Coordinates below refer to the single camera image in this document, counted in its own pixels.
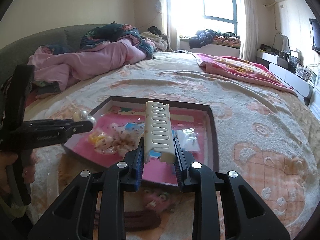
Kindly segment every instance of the television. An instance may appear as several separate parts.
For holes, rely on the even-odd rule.
[[[320,24],[316,19],[310,19],[312,49],[320,54]]]

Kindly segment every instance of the curtain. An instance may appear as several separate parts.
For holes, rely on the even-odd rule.
[[[180,37],[174,24],[174,8],[172,0],[161,0],[162,32],[168,35],[169,51],[178,50]]]
[[[241,36],[240,58],[255,62],[259,23],[256,0],[237,0],[238,34]]]

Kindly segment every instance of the silver bolt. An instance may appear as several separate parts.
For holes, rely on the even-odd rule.
[[[80,176],[85,178],[88,177],[90,175],[90,171],[81,171]]]
[[[232,178],[236,178],[238,177],[238,173],[236,171],[229,171],[229,176],[232,177]]]
[[[119,162],[117,164],[118,168],[125,168],[127,166],[127,163],[126,162]]]
[[[198,162],[194,162],[191,164],[192,167],[194,167],[195,169],[199,169],[202,167],[202,164],[201,163],[198,163]]]

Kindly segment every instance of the beige plastic object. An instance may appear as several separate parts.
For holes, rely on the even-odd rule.
[[[169,105],[148,101],[144,126],[144,163],[149,162],[151,150],[161,153],[161,162],[175,163]]]

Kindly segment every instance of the pink cartoon face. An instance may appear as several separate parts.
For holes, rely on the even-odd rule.
[[[171,209],[175,200],[173,195],[159,189],[146,188],[143,195],[143,204],[146,209],[160,213]]]

